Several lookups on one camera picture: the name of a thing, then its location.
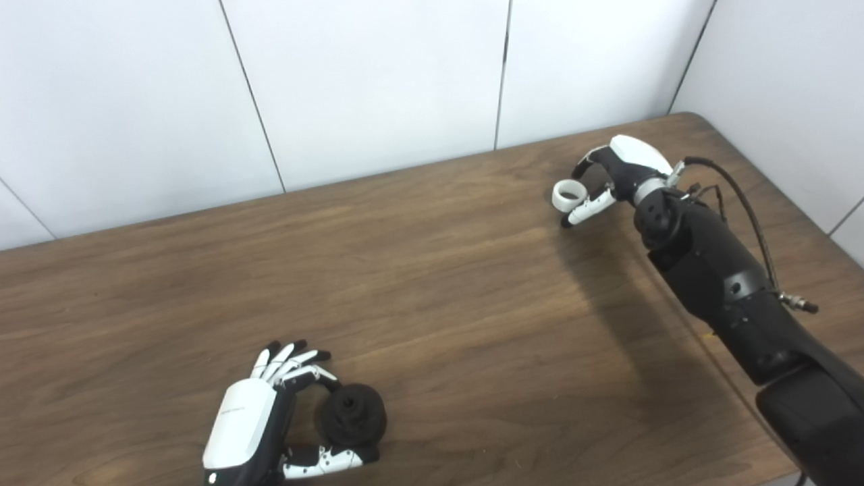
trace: cable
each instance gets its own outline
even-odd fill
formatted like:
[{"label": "cable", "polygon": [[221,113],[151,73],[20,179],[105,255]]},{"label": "cable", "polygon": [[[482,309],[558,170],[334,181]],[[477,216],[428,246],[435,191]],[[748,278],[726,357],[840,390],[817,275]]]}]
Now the cable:
[{"label": "cable", "polygon": [[720,219],[724,223],[728,223],[726,219],[726,209],[725,206],[723,206],[723,193],[720,191],[720,186],[714,184],[713,186],[703,188],[701,191],[699,191],[699,194],[697,194],[693,199],[696,201],[700,201],[702,199],[702,196],[711,189],[713,189],[714,192],[717,194],[717,212],[720,213]]},{"label": "cable", "polygon": [[804,486],[804,483],[807,483],[807,473],[801,471],[801,476],[798,476],[795,486]]},{"label": "cable", "polygon": [[750,218],[750,224],[753,225],[753,232],[756,233],[756,240],[759,242],[759,249],[762,251],[762,259],[765,261],[765,270],[768,274],[768,280],[774,286],[774,289],[777,289],[777,274],[774,272],[774,262],[771,260],[771,254],[768,252],[768,243],[765,241],[765,235],[762,233],[762,226],[759,224],[759,220],[756,219],[756,213],[753,211],[753,206],[750,206],[750,201],[747,199],[744,191],[741,190],[738,183],[729,175],[728,172],[726,172],[725,169],[717,165],[711,159],[704,157],[685,157],[683,162],[684,165],[701,165],[713,169],[715,172],[720,174],[723,179],[726,179],[726,182],[728,182],[732,187],[732,190],[735,191],[735,195],[737,195],[738,199],[741,201],[741,206],[744,207],[747,217]]}]

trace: wooden table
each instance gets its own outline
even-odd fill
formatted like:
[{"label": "wooden table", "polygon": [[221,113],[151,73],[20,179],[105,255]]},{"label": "wooden table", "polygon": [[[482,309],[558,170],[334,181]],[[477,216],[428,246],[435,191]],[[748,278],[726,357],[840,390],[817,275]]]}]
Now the wooden table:
[{"label": "wooden table", "polygon": [[[805,325],[864,369],[864,272],[681,114],[0,253],[0,483],[198,484],[269,340],[384,396],[373,466],[310,484],[755,484],[793,471],[753,388],[649,267],[632,209],[558,227],[553,183],[616,133],[745,186]],[[712,182],[693,169],[689,181]],[[726,192],[732,224],[755,248]],[[317,440],[304,392],[290,433]]]}]

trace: cable connector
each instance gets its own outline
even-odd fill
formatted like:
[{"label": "cable connector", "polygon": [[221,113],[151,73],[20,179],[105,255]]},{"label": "cable connector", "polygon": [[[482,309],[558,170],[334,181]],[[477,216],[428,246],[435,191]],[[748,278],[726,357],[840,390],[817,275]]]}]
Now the cable connector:
[{"label": "cable connector", "polygon": [[675,164],[675,168],[672,170],[672,173],[669,174],[668,177],[666,177],[667,188],[674,188],[678,184],[678,181],[681,180],[681,174],[682,172],[684,172],[685,167],[686,166],[684,165],[683,160]]},{"label": "cable connector", "polygon": [[819,306],[813,304],[809,300],[804,299],[804,297],[787,294],[786,292],[780,292],[778,295],[780,302],[786,304],[790,309],[793,310],[803,310],[804,312],[809,312],[810,314],[816,314],[819,311]]}]

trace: white finger segment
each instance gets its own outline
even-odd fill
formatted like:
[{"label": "white finger segment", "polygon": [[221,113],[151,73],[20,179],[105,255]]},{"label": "white finger segment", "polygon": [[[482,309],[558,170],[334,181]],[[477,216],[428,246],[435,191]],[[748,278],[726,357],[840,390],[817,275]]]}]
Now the white finger segment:
[{"label": "white finger segment", "polygon": [[587,200],[583,202],[581,205],[577,206],[570,212],[567,216],[567,221],[575,226],[586,219],[594,216],[595,214],[602,213],[606,208],[612,206],[615,203],[615,198],[612,196],[612,190],[606,189],[597,199]]},{"label": "white finger segment", "polygon": [[318,354],[319,351],[317,349],[314,349],[312,351],[307,351],[305,353],[289,358],[285,363],[282,364],[282,366],[279,367],[278,370],[276,370],[275,373],[273,373],[273,376],[270,377],[268,382],[270,384],[275,384],[278,381],[279,376],[288,373],[292,369],[300,368],[308,361],[313,360]]},{"label": "white finger segment", "polygon": [[328,372],[326,369],[318,365],[307,365],[302,368],[289,371],[288,373],[278,377],[276,381],[281,383],[287,380],[294,379],[298,376],[302,376],[304,374],[312,374],[315,377],[315,381],[320,380],[322,376],[332,381],[338,380],[338,378],[336,378],[334,374]]},{"label": "white finger segment", "polygon": [[272,378],[273,374],[276,373],[276,370],[285,363],[285,360],[291,356],[291,353],[294,352],[294,343],[286,344],[282,351],[279,351],[279,354],[273,357],[273,360],[270,361],[270,364],[267,365],[267,368],[264,369],[264,372],[261,374],[262,380],[269,380]]},{"label": "white finger segment", "polygon": [[363,460],[348,449],[333,454],[333,448],[318,450],[318,464],[313,466],[298,466],[295,464],[283,464],[282,474],[285,479],[299,479],[301,477],[323,476],[332,472],[356,468],[363,465]]},{"label": "white finger segment", "polygon": [[264,369],[267,368],[267,360],[270,358],[270,350],[265,349],[258,354],[258,359],[255,360],[255,366],[252,367],[250,378],[261,378]]}]

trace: white plastic ring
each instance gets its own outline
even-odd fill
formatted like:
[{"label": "white plastic ring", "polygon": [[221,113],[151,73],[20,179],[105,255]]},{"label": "white plastic ring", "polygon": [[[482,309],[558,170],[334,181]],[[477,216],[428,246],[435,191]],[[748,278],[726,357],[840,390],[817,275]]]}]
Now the white plastic ring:
[{"label": "white plastic ring", "polygon": [[558,181],[552,188],[552,206],[562,213],[569,213],[587,198],[588,189],[585,189],[581,182],[573,179]]}]

